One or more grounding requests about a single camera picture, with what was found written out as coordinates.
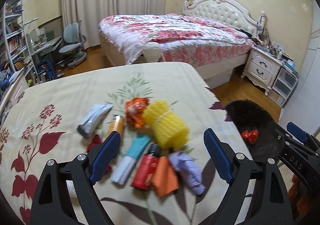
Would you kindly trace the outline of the lavender tissue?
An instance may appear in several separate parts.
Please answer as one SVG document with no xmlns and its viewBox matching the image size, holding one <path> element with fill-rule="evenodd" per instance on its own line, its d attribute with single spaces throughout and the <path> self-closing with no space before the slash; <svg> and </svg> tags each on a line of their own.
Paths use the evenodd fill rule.
<svg viewBox="0 0 320 225">
<path fill-rule="evenodd" d="M 185 152 L 177 151 L 169 154 L 169 162 L 194 195 L 199 196 L 204 193 L 206 187 L 202 183 L 201 169 L 196 165 L 195 160 Z"/>
</svg>

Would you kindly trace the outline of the silver foil pouch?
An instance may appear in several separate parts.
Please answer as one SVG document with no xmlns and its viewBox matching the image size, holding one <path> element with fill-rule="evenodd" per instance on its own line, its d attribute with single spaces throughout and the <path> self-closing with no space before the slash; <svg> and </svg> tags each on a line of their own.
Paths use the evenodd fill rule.
<svg viewBox="0 0 320 225">
<path fill-rule="evenodd" d="M 79 134 L 85 139 L 90 139 L 101 120 L 112 108 L 113 105 L 110 103 L 93 105 L 78 124 L 77 131 Z"/>
</svg>

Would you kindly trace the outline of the floral cream bedsheet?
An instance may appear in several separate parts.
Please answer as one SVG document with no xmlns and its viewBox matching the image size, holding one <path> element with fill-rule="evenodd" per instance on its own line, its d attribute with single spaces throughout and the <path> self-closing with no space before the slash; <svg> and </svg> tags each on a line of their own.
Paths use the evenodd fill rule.
<svg viewBox="0 0 320 225">
<path fill-rule="evenodd" d="M 158 197 L 154 191 L 117 186 L 109 176 L 95 191 L 115 224 L 207 224 L 218 208 L 227 184 L 215 171 L 203 143 L 211 128 L 235 152 L 249 154 L 236 126 L 197 71 L 186 63 L 136 64 L 95 70 L 28 88 L 18 98 L 1 127 L 1 192 L 13 218 L 1 224 L 28 224 L 37 182 L 45 163 L 71 161 L 87 150 L 77 127 L 96 104 L 111 103 L 112 111 L 97 132 L 107 135 L 111 118 L 124 114 L 124 104 L 136 96 L 164 100 L 189 127 L 184 151 L 201 169 L 205 191 L 195 196 L 185 185 Z"/>
</svg>

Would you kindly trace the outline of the yellow foam net bundle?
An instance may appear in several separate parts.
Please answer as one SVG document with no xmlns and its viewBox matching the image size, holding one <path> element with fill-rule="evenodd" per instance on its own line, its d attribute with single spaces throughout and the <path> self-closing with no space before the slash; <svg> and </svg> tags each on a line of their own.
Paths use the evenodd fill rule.
<svg viewBox="0 0 320 225">
<path fill-rule="evenodd" d="M 143 112 L 143 120 L 162 150 L 183 147 L 188 142 L 189 127 L 164 100 L 152 102 Z"/>
</svg>

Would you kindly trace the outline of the red bottle black cap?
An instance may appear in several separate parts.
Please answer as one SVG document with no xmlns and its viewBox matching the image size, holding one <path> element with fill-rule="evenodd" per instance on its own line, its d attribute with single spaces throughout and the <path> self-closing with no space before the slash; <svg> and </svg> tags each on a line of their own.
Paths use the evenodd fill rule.
<svg viewBox="0 0 320 225">
<path fill-rule="evenodd" d="M 151 144 L 147 152 L 143 155 L 140 166 L 137 168 L 136 175 L 131 183 L 131 186 L 147 191 L 151 187 L 151 179 L 161 154 L 161 148 L 157 144 Z"/>
</svg>

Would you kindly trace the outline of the orange wrapper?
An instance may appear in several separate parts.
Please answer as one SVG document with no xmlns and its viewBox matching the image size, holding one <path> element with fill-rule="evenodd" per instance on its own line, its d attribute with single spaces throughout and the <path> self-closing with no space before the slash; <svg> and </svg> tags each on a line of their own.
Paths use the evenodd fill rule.
<svg viewBox="0 0 320 225">
<path fill-rule="evenodd" d="M 126 101 L 125 116 L 127 122 L 137 129 L 142 128 L 144 126 L 143 112 L 146 110 L 148 105 L 148 98 L 136 97 Z"/>
</svg>

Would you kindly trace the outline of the study desk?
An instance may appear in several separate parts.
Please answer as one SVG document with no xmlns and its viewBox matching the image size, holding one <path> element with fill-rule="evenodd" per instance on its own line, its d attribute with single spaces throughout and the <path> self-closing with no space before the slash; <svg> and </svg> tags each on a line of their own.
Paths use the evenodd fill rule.
<svg viewBox="0 0 320 225">
<path fill-rule="evenodd" d="M 29 55 L 31 56 L 35 66 L 39 64 L 41 57 L 44 57 L 56 50 L 63 41 L 62 36 L 58 36 L 48 42 L 33 44 L 31 42 L 30 34 L 26 34 L 25 40 Z"/>
</svg>

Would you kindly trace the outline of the white bed with headboard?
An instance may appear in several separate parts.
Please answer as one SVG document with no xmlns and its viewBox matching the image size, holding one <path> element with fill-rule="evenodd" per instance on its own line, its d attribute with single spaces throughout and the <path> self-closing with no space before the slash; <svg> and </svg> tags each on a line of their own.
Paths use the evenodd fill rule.
<svg viewBox="0 0 320 225">
<path fill-rule="evenodd" d="M 179 15 L 219 22 L 246 34 L 253 43 L 257 39 L 258 22 L 252 19 L 249 11 L 235 0 L 185 0 L 183 12 Z M 124 64 L 124 56 L 119 54 L 109 41 L 101 37 L 100 33 L 99 38 L 101 49 L 112 66 L 130 65 Z M 194 68 L 210 88 L 216 88 L 227 83 L 233 70 L 247 62 L 249 52 L 232 59 Z M 143 50 L 143 54 L 133 64 L 151 62 L 166 62 L 161 49 L 155 43 Z"/>
</svg>

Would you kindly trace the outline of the white bookshelf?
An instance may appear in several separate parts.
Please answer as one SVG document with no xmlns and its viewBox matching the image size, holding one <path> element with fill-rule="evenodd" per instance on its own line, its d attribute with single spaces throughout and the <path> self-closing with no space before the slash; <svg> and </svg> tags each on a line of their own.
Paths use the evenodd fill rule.
<svg viewBox="0 0 320 225">
<path fill-rule="evenodd" d="M 1 9 L 1 50 L 12 72 L 21 71 L 27 86 L 37 84 L 38 73 L 28 48 L 23 0 L 6 0 Z"/>
</svg>

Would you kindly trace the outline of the plastic drawer unit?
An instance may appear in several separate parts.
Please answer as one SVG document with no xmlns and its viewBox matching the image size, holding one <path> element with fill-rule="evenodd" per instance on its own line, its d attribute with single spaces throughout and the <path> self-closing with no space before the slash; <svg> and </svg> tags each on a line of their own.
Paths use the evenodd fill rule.
<svg viewBox="0 0 320 225">
<path fill-rule="evenodd" d="M 287 66 L 282 66 L 268 93 L 279 107 L 284 107 L 298 83 L 298 77 Z"/>
</svg>

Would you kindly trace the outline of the dark red wrapper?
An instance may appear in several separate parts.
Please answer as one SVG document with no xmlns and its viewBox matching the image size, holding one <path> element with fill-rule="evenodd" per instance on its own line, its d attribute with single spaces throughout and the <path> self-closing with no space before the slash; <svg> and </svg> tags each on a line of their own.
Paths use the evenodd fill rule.
<svg viewBox="0 0 320 225">
<path fill-rule="evenodd" d="M 94 137 L 92 138 L 90 144 L 87 147 L 87 152 L 89 152 L 93 147 L 95 147 L 96 145 L 101 144 L 102 142 L 103 141 L 102 141 L 101 137 L 98 134 L 94 135 Z M 112 170 L 112 167 L 108 166 L 106 168 L 105 174 L 109 174 L 111 172 L 111 170 Z"/>
</svg>

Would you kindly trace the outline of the amber bottle black cap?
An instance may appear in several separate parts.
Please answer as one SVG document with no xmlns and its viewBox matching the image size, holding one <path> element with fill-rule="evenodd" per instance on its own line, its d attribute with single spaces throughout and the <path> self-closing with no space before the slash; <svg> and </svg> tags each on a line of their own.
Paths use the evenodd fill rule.
<svg viewBox="0 0 320 225">
<path fill-rule="evenodd" d="M 124 130 L 124 118 L 121 115 L 112 116 L 106 135 L 109 136 L 113 131 L 116 131 L 122 137 L 123 130 Z"/>
</svg>

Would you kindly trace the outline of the black trash bin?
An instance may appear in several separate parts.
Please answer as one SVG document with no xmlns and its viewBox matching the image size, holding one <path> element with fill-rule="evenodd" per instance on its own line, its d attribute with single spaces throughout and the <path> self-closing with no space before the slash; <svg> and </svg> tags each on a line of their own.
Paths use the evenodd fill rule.
<svg viewBox="0 0 320 225">
<path fill-rule="evenodd" d="M 255 161 L 265 162 L 272 158 L 276 163 L 279 163 L 277 154 L 280 150 L 280 145 L 268 128 L 268 123 L 273 121 L 268 111 L 250 100 L 230 102 L 226 106 L 226 111 L 240 133 L 258 131 L 257 142 L 254 144 L 246 142 L 248 150 Z"/>
</svg>

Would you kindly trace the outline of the white nightstand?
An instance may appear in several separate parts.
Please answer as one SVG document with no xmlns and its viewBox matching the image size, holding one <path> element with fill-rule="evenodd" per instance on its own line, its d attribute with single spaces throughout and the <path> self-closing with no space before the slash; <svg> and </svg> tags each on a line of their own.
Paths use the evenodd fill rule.
<svg viewBox="0 0 320 225">
<path fill-rule="evenodd" d="M 268 96 L 283 62 L 256 46 L 252 46 L 241 78 L 247 77 Z"/>
</svg>

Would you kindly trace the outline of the grey-blue desk chair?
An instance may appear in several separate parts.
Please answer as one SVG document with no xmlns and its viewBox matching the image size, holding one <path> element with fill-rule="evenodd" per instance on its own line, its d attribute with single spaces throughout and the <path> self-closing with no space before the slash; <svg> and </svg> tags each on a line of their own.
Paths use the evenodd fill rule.
<svg viewBox="0 0 320 225">
<path fill-rule="evenodd" d="M 63 40 L 66 45 L 59 50 L 59 53 L 67 55 L 67 57 L 57 64 L 62 69 L 74 69 L 87 59 L 87 53 L 84 49 L 87 38 L 81 33 L 81 22 L 82 20 L 79 20 L 76 23 L 68 24 L 63 31 Z"/>
</svg>

